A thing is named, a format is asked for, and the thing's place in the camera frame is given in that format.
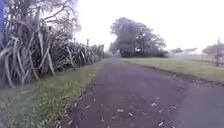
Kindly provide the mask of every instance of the overcast sky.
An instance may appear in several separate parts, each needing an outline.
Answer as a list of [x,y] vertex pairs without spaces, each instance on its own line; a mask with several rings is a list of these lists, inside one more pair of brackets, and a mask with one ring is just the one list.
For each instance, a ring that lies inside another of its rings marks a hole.
[[82,31],[78,40],[105,44],[115,40],[110,25],[119,17],[142,22],[160,34],[166,49],[206,47],[224,37],[222,0],[79,0]]

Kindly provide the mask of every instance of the pole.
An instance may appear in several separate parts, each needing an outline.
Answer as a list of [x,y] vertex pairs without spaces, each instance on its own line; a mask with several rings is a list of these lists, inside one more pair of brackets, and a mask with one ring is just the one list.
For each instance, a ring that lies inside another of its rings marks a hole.
[[0,39],[4,33],[4,0],[0,0]]

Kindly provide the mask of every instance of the lawn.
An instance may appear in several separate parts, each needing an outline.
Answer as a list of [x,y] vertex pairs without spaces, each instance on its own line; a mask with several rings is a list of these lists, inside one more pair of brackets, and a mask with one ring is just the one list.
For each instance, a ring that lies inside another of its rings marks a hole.
[[103,62],[0,91],[0,128],[49,128],[95,78]]
[[215,67],[209,63],[175,58],[131,58],[124,60],[134,64],[156,67],[224,83],[224,68]]

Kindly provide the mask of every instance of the distant tree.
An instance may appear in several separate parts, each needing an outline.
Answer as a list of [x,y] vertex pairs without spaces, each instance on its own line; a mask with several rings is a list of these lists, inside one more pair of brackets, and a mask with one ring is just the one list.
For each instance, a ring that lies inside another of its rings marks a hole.
[[117,19],[111,26],[111,33],[117,36],[110,51],[120,51],[122,56],[158,54],[166,45],[161,36],[142,23],[127,18]]
[[216,66],[219,66],[219,59],[220,57],[224,56],[223,51],[224,51],[224,44],[221,43],[219,38],[214,45],[207,46],[205,49],[203,49],[202,53],[214,56],[216,59]]
[[173,53],[179,53],[182,52],[183,50],[181,48],[176,48],[171,50]]

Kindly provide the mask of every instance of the path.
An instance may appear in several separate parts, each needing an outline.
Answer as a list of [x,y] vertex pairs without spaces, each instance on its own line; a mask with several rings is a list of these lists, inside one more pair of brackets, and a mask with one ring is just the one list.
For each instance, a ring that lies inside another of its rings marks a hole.
[[224,88],[111,60],[61,128],[224,128]]

